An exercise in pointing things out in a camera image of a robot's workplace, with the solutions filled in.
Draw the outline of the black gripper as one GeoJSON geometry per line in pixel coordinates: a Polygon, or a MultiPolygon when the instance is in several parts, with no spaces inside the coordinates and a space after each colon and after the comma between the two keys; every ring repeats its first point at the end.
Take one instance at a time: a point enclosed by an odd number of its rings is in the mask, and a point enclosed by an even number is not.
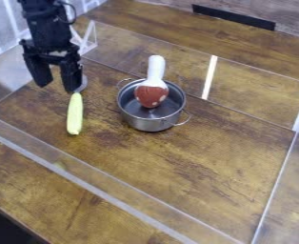
{"type": "Polygon", "coordinates": [[[53,81],[49,65],[60,65],[65,91],[77,90],[82,85],[78,46],[68,42],[62,47],[40,47],[32,39],[21,39],[18,44],[24,50],[24,61],[36,84],[42,88],[53,81]]]}

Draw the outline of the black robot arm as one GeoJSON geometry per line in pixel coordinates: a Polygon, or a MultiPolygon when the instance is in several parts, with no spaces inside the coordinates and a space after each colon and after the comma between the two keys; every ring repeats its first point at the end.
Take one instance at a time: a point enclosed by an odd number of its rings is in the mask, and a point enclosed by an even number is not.
{"type": "Polygon", "coordinates": [[[21,39],[22,57],[26,68],[40,87],[52,81],[49,66],[61,70],[61,79],[66,92],[74,92],[82,85],[82,67],[78,63],[78,46],[70,43],[65,6],[74,6],[62,0],[16,0],[22,8],[22,17],[29,27],[30,39],[21,39]]]}

